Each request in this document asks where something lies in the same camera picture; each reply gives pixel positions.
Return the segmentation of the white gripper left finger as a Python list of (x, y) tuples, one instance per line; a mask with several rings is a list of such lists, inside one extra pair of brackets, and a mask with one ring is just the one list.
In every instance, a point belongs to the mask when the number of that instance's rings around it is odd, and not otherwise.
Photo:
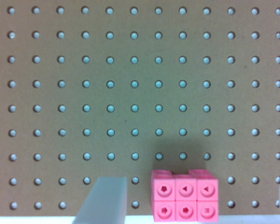
[(124, 224), (127, 178), (99, 177), (72, 224)]

